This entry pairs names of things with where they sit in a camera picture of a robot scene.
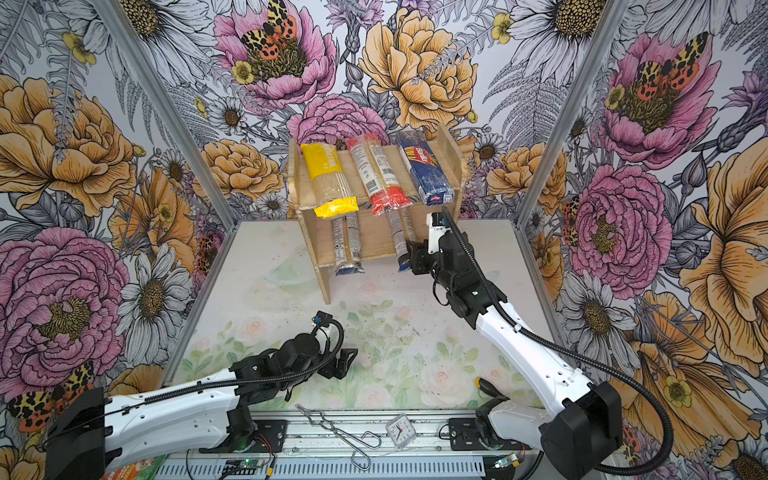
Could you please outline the Ankara spaghetti bag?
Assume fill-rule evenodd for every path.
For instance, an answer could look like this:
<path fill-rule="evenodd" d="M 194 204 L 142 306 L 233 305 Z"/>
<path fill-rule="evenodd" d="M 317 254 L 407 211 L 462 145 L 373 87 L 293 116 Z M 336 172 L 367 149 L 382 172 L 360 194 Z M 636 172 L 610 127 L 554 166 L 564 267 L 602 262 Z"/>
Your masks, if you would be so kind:
<path fill-rule="evenodd" d="M 398 271 L 410 270 L 410 253 L 408 248 L 411 242 L 416 242 L 416 235 L 412 226 L 409 209 L 405 207 L 392 210 L 387 212 L 386 215 L 393 236 Z"/>
<path fill-rule="evenodd" d="M 331 220 L 336 276 L 363 274 L 358 214 L 348 213 Z"/>

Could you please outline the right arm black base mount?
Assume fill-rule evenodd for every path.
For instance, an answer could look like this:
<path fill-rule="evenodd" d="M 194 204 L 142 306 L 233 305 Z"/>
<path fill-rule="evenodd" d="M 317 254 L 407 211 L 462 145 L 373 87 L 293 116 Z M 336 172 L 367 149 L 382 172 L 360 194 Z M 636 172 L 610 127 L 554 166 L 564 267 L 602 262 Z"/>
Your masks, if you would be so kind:
<path fill-rule="evenodd" d="M 478 418 L 450 418 L 447 423 L 447 440 L 452 451 L 500 451 L 529 449 L 514 440 L 501 439 L 490 425 Z"/>

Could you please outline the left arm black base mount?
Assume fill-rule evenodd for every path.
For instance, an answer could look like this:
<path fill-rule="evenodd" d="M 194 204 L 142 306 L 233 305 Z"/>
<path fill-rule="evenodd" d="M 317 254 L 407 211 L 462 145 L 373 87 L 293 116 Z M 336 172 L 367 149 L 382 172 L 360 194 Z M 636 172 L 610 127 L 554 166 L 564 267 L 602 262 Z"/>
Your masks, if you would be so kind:
<path fill-rule="evenodd" d="M 230 434 L 221 445 L 198 451 L 205 454 L 281 453 L 287 427 L 287 420 L 253 420 L 244 433 Z"/>

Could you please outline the yellow spaghetti bag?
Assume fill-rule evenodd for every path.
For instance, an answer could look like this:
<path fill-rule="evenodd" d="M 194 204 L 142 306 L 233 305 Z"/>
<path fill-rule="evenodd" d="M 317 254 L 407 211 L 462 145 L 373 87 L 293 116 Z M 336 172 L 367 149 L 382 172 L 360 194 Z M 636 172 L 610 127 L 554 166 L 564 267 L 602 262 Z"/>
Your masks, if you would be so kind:
<path fill-rule="evenodd" d="M 358 202 L 349 186 L 336 147 L 326 143 L 311 143 L 302 144 L 300 148 L 315 195 L 315 215 L 331 219 L 357 212 Z"/>

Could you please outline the red spaghetti bag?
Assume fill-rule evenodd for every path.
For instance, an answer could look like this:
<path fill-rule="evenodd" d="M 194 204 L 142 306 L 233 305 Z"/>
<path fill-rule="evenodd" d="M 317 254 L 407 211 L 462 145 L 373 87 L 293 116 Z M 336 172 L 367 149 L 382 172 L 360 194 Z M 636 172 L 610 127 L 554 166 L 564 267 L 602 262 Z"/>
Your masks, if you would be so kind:
<path fill-rule="evenodd" d="M 346 147 L 368 195 L 374 216 L 413 204 L 401 187 L 378 136 L 364 134 L 348 139 Z"/>

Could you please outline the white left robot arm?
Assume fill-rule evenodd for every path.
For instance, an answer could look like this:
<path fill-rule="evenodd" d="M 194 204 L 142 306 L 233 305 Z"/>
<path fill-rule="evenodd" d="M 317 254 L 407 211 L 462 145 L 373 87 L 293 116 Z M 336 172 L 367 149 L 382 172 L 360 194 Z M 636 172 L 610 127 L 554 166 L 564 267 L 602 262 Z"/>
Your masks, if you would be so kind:
<path fill-rule="evenodd" d="M 186 449 L 245 450 L 252 406 L 290 397 L 313 375 L 342 379 L 357 349 L 302 333 L 198 380 L 151 392 L 80 394 L 51 425 L 47 479 L 99 479 L 124 466 Z"/>

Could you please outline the blue Barilla spaghetti box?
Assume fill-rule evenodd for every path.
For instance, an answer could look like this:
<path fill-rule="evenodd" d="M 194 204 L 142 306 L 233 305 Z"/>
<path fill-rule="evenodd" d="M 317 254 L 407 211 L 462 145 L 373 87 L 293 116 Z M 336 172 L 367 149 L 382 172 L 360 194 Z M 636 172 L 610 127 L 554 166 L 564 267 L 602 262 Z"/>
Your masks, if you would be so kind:
<path fill-rule="evenodd" d="M 394 136 L 411 181 L 426 206 L 445 205 L 454 200 L 453 188 L 436 155 L 420 131 L 400 131 Z"/>

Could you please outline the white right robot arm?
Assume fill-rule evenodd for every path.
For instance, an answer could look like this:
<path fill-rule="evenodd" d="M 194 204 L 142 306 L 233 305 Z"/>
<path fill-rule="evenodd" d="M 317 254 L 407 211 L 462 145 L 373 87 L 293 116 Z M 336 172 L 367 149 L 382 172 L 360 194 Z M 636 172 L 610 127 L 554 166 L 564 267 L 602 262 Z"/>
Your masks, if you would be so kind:
<path fill-rule="evenodd" d="M 541 448 L 566 479 L 583 478 L 619 448 L 617 391 L 531 339 L 506 295 L 485 278 L 465 233 L 437 230 L 406 246 L 412 272 L 430 275 L 445 289 L 451 310 L 504 354 L 544 405 L 546 415 L 533 427 L 517 427 L 504 418 L 506 407 L 492 407 L 488 421 L 495 434 Z"/>

